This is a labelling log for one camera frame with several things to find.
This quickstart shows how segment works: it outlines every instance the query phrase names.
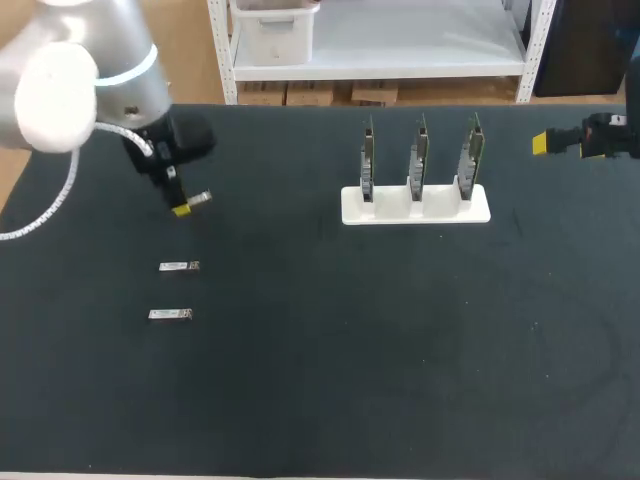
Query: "white shelf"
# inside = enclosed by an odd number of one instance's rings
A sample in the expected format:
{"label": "white shelf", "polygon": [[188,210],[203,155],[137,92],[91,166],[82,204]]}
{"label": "white shelf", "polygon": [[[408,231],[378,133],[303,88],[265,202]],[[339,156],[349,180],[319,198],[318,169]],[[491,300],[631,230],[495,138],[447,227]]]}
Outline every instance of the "white shelf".
{"label": "white shelf", "polygon": [[238,41],[237,81],[520,76],[525,52],[501,0],[323,0],[313,60],[253,65]]}

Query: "black mat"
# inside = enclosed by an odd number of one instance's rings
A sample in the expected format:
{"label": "black mat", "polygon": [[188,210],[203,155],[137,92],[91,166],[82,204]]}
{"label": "black mat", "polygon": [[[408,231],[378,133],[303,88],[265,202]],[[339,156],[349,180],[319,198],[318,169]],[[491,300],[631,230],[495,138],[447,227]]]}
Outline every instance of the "black mat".
{"label": "black mat", "polygon": [[[402,183],[422,109],[198,108],[209,207],[171,218],[96,134],[60,213],[0,244],[0,471],[640,475],[640,163],[530,154],[594,108],[480,108],[491,222],[374,228],[340,220],[362,121]],[[424,110],[430,183],[473,111]],[[2,229],[67,165],[36,155]],[[183,259],[202,271],[157,272]]]}

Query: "white cable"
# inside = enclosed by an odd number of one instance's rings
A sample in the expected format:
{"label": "white cable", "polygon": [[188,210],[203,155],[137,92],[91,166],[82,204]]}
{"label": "white cable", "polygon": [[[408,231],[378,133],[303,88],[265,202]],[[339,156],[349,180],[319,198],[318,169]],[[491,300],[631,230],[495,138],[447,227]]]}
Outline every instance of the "white cable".
{"label": "white cable", "polygon": [[[108,123],[96,123],[96,130],[103,130],[106,132],[117,133],[135,143],[138,148],[142,151],[145,157],[150,157],[153,155],[153,149],[151,146],[144,141],[142,137],[135,134],[131,130],[127,130],[123,127],[118,127],[116,125],[109,125]],[[33,232],[35,229],[41,227],[47,220],[49,220],[54,213],[58,211],[58,209],[62,206],[64,201],[67,199],[69,192],[71,192],[71,188],[73,187],[73,183],[76,180],[76,175],[78,174],[78,163],[80,162],[80,149],[76,148],[71,152],[71,163],[69,164],[69,173],[67,174],[67,180],[64,182],[64,186],[60,193],[54,200],[47,210],[40,215],[37,219],[31,222],[26,227],[22,227],[19,230],[14,230],[13,232],[8,233],[0,233],[0,242],[6,240],[15,240],[16,238],[24,237],[25,235]]]}
{"label": "white cable", "polygon": [[118,127],[117,125],[111,125],[109,123],[100,123],[100,122],[96,123],[94,128],[96,130],[103,130],[105,132],[117,133],[118,135],[128,140],[131,140],[133,143],[135,143],[138,146],[138,148],[142,151],[145,157],[153,156],[153,149],[151,148],[151,146],[144,140],[144,138],[132,132],[131,130],[128,130],[124,127]]}
{"label": "white cable", "polygon": [[60,190],[60,193],[56,197],[55,201],[51,204],[47,210],[40,215],[36,220],[31,222],[26,227],[20,230],[15,230],[9,233],[0,233],[0,241],[14,240],[16,238],[24,237],[25,235],[33,232],[36,228],[42,226],[44,222],[49,220],[54,213],[60,208],[62,203],[66,200],[67,195],[73,187],[73,182],[76,180],[76,174],[78,173],[78,161],[80,160],[80,149],[76,148],[71,152],[71,164],[69,165],[69,174],[67,175],[67,181],[64,182],[64,187]]}

